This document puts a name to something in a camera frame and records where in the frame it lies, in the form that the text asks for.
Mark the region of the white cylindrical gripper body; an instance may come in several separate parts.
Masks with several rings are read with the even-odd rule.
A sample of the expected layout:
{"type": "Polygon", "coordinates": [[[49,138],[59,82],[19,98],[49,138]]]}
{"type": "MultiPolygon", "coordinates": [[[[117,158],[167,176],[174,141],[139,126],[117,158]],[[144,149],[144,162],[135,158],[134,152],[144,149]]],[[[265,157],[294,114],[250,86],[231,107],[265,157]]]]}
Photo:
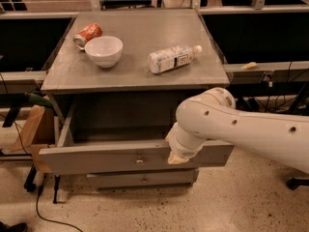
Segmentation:
{"type": "Polygon", "coordinates": [[[178,122],[170,129],[165,140],[168,142],[171,152],[188,160],[193,159],[202,150],[205,142],[205,139],[184,130],[178,122]]]}

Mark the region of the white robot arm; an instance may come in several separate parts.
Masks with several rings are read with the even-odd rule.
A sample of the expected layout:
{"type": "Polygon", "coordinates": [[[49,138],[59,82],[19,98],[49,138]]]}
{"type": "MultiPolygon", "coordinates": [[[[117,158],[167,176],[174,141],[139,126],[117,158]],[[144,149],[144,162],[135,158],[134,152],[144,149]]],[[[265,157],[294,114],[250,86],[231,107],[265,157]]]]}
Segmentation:
{"type": "Polygon", "coordinates": [[[194,158],[208,139],[222,140],[309,173],[309,117],[245,112],[224,88],[184,100],[166,140],[170,164],[194,158]]]}

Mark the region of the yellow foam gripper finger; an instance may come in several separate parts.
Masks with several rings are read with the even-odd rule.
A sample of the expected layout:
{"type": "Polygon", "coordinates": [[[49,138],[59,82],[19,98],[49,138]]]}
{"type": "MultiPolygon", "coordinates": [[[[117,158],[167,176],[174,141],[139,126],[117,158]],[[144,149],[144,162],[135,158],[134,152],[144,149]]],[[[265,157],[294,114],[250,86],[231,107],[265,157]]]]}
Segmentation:
{"type": "Polygon", "coordinates": [[[169,164],[181,164],[181,163],[186,163],[186,162],[188,162],[188,159],[181,158],[181,157],[175,155],[173,152],[171,152],[169,157],[168,157],[168,163],[169,164]]]}

